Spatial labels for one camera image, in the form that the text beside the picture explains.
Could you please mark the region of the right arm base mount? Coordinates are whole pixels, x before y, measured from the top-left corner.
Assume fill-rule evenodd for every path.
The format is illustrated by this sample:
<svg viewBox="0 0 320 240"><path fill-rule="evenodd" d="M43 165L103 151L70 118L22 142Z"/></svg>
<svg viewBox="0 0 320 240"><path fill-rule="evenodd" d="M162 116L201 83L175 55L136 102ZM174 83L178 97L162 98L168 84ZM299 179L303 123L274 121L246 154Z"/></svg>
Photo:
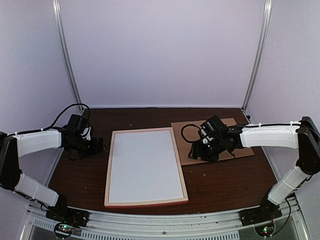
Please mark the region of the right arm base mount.
<svg viewBox="0 0 320 240"><path fill-rule="evenodd" d="M243 209L239 212L242 226L272 221L274 218L279 218L281 216L282 212L279 204L274 204L267 198L264 198L259 206Z"/></svg>

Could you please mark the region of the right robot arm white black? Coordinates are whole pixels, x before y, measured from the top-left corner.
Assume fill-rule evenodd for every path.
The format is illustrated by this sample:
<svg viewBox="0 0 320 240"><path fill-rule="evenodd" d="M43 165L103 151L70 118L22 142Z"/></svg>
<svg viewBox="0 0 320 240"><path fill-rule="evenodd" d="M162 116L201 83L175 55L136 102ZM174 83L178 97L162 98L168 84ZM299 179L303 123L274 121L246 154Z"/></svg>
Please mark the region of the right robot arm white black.
<svg viewBox="0 0 320 240"><path fill-rule="evenodd" d="M199 139L191 141L190 159L216 162L222 152L252 147L283 147L298 150L298 160L275 184L256 210L259 220L268 220L276 207L305 181L320 171L320 133L308 116L289 123L227 126L214 115L198 127Z"/></svg>

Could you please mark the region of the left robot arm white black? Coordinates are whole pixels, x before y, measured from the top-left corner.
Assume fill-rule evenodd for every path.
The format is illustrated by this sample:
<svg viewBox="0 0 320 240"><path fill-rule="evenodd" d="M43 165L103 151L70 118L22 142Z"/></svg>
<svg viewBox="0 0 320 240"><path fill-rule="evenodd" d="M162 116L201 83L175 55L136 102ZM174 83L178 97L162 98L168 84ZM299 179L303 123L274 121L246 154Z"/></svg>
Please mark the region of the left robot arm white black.
<svg viewBox="0 0 320 240"><path fill-rule="evenodd" d="M102 137L91 136L91 129L82 135L67 128L41 129L27 133L0 133L0 187L22 194L52 208L61 222L72 218L72 211L63 203L64 197L23 173L19 159L49 149L73 150L80 158L103 153L106 149Z"/></svg>

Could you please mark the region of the brown backing board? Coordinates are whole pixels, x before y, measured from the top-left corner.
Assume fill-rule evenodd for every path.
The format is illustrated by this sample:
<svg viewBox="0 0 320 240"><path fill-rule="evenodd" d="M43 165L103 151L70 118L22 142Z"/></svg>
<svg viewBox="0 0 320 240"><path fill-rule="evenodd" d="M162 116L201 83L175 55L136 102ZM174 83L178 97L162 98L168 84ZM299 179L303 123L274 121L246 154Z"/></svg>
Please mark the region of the brown backing board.
<svg viewBox="0 0 320 240"><path fill-rule="evenodd" d="M196 164L204 164L205 161L202 161L200 158L198 159L189 159L188 153L191 149L191 143L187 143L183 140L181 136L181 128L183 125L186 124L196 124L199 127L202 123L204 123L205 120L197 120L197 121L185 121L185 122L172 122L171 127L173 129L178 155L182 166L187 165L196 165ZM235 155L235 158L243 158L243 157L249 157L253 156L254 152L251 148L243 148L243 149L235 149L232 152Z"/></svg>

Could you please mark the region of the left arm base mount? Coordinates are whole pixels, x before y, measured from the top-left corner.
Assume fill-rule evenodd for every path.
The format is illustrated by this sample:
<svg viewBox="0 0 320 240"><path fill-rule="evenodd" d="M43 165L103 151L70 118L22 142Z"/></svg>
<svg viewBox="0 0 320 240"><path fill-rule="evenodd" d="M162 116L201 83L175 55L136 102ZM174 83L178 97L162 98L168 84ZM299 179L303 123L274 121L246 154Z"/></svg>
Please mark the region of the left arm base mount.
<svg viewBox="0 0 320 240"><path fill-rule="evenodd" d="M75 227L86 227L89 220L89 212L86 210L68 207L67 198L60 195L55 206L48 206L45 214L47 219L67 223Z"/></svg>

